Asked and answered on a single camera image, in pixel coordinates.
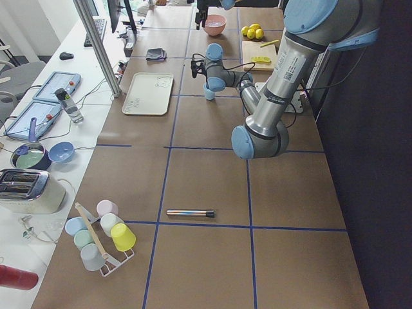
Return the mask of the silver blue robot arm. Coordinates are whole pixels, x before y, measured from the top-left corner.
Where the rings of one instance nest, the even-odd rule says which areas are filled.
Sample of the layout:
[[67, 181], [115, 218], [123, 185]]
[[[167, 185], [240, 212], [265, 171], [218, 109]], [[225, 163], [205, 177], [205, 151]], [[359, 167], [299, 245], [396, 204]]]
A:
[[250, 115], [233, 129], [231, 142], [242, 159], [269, 158], [285, 152], [288, 131], [281, 117], [312, 61], [325, 50], [353, 50], [373, 44], [379, 32], [382, 1], [289, 1], [285, 29], [273, 73], [261, 90], [249, 73], [224, 67], [223, 48], [208, 45], [193, 59], [192, 75], [206, 77], [205, 95], [233, 87]]

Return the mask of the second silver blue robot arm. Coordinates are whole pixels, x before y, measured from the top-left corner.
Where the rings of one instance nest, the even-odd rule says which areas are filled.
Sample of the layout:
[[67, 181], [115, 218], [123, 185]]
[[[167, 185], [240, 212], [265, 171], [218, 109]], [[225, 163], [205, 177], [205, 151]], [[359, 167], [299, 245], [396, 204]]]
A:
[[234, 7], [235, 0], [197, 0], [198, 12], [195, 16], [196, 29], [205, 27], [205, 22], [208, 18], [209, 7], [222, 7], [225, 10], [229, 10]]

